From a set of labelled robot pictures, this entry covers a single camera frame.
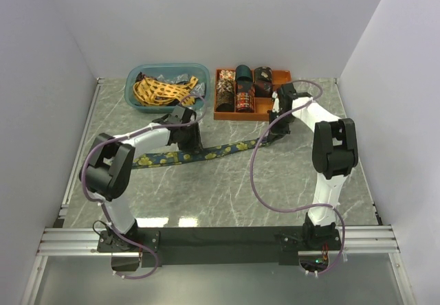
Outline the blue floral tie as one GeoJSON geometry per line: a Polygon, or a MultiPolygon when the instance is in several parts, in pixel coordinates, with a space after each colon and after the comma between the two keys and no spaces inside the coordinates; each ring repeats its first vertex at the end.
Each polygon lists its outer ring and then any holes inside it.
{"type": "Polygon", "coordinates": [[[209,161],[222,158],[247,150],[253,150],[257,145],[258,139],[234,142],[220,146],[204,148],[202,151],[189,153],[184,151],[147,153],[141,155],[133,161],[131,168],[133,170],[143,168],[159,168],[166,166],[176,166],[198,161],[209,161]]]}

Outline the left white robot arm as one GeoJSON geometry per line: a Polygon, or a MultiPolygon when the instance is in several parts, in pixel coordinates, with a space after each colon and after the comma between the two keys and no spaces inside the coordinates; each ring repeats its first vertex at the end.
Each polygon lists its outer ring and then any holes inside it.
{"type": "Polygon", "coordinates": [[[123,197],[133,162],[150,150],[172,144],[180,150],[200,150],[199,120],[194,110],[179,104],[144,128],[124,135],[101,133],[95,138],[79,179],[86,198],[101,206],[121,250],[130,251],[138,243],[138,223],[123,197]]]}

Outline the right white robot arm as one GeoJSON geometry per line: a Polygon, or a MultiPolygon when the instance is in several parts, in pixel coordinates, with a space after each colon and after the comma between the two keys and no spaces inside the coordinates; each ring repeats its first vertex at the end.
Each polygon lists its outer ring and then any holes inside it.
{"type": "Polygon", "coordinates": [[[336,213],[342,186],[358,164],[358,143],[355,123],[338,117],[317,102],[308,103],[312,95],[298,92],[293,83],[281,85],[273,94],[274,105],[269,112],[273,122],[294,110],[270,129],[267,141],[278,140],[290,133],[289,124],[300,120],[313,132],[312,164],[317,172],[313,207],[309,208],[302,226],[302,241],[310,249],[339,239],[336,213]]]}

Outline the maroon rolled tie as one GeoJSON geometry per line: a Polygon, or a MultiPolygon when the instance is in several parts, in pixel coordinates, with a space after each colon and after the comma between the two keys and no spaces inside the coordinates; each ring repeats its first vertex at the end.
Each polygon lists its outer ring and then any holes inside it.
{"type": "Polygon", "coordinates": [[[258,80],[254,83],[254,90],[256,98],[270,98],[273,93],[273,84],[258,80]]]}

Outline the red striped rolled tie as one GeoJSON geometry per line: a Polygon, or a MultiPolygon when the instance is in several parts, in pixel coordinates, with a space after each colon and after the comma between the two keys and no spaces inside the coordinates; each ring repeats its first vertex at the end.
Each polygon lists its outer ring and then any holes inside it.
{"type": "Polygon", "coordinates": [[[235,111],[237,113],[254,112],[254,96],[248,92],[240,92],[235,97],[235,111]]]}

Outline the orange divided tray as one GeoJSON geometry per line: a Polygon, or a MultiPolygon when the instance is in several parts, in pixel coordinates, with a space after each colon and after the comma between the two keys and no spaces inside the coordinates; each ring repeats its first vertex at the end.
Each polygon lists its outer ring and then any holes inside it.
{"type": "MultiPolygon", "coordinates": [[[[273,90],[276,91],[281,85],[292,81],[292,75],[289,70],[273,69],[273,90]]],[[[230,120],[230,121],[251,121],[251,122],[268,122],[269,114],[273,107],[271,98],[255,98],[253,113],[240,113],[236,111],[221,112],[217,110],[217,90],[214,89],[214,120],[230,120]]]]}

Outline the dark red dotted rolled tie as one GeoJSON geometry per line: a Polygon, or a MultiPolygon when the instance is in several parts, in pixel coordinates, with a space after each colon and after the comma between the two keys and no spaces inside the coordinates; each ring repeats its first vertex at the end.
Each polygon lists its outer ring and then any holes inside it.
{"type": "Polygon", "coordinates": [[[236,82],[236,94],[247,93],[248,95],[254,95],[254,83],[252,81],[237,81],[236,82]]]}

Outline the black floral rolled tie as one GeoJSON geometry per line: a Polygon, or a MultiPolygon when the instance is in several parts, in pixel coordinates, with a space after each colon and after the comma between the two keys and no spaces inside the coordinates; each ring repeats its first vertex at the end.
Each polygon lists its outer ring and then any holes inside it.
{"type": "Polygon", "coordinates": [[[253,71],[255,82],[272,83],[272,69],[267,66],[257,67],[253,71]]]}

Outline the blue plastic bin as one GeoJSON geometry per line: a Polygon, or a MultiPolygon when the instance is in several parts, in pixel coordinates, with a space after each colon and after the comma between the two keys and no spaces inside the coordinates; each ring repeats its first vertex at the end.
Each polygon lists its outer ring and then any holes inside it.
{"type": "Polygon", "coordinates": [[[180,102],[198,110],[211,88],[208,69],[197,63],[140,65],[127,76],[124,98],[143,113],[169,113],[180,102]]]}

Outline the yellow patterned tie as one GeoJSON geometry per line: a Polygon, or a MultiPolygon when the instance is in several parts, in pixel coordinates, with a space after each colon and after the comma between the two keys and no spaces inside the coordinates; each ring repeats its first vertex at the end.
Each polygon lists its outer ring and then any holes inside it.
{"type": "Polygon", "coordinates": [[[184,106],[195,103],[195,98],[178,98],[175,89],[171,85],[148,78],[142,83],[133,85],[135,99],[142,106],[168,106],[177,101],[184,106]]]}

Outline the teal rolled tie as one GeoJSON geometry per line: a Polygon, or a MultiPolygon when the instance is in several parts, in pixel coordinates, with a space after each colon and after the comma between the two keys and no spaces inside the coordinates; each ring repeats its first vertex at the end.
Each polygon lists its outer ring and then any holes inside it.
{"type": "Polygon", "coordinates": [[[247,65],[238,65],[235,69],[235,81],[252,82],[252,70],[247,65]]]}

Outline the brown patterned rolled tie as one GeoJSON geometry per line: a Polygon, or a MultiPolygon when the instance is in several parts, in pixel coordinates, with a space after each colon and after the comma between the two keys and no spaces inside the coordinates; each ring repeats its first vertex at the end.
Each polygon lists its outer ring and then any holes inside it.
{"type": "Polygon", "coordinates": [[[220,79],[217,82],[216,90],[218,93],[234,93],[234,81],[231,79],[220,79]]]}

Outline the red white rolled tie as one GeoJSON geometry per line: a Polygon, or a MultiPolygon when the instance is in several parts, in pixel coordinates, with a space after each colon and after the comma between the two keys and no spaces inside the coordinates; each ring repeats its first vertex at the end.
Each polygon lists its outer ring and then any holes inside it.
{"type": "Polygon", "coordinates": [[[234,81],[236,78],[236,72],[235,70],[231,69],[222,69],[219,72],[219,79],[220,80],[231,80],[234,81]]]}

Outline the dark tie in bin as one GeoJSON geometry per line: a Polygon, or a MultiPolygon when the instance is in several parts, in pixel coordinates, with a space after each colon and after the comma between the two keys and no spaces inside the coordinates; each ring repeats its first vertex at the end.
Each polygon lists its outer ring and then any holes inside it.
{"type": "Polygon", "coordinates": [[[148,79],[149,79],[149,77],[146,74],[140,72],[137,75],[136,79],[135,79],[135,84],[142,83],[142,82],[144,82],[145,80],[148,80],[148,79]]]}

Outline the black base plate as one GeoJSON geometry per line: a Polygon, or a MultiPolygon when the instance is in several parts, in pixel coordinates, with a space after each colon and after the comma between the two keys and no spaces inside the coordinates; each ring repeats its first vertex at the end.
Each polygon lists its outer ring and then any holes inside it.
{"type": "Polygon", "coordinates": [[[110,229],[100,232],[97,251],[141,256],[144,268],[184,264],[277,263],[297,266],[300,253],[325,253],[342,247],[335,227],[144,227],[129,244],[110,229]]]}

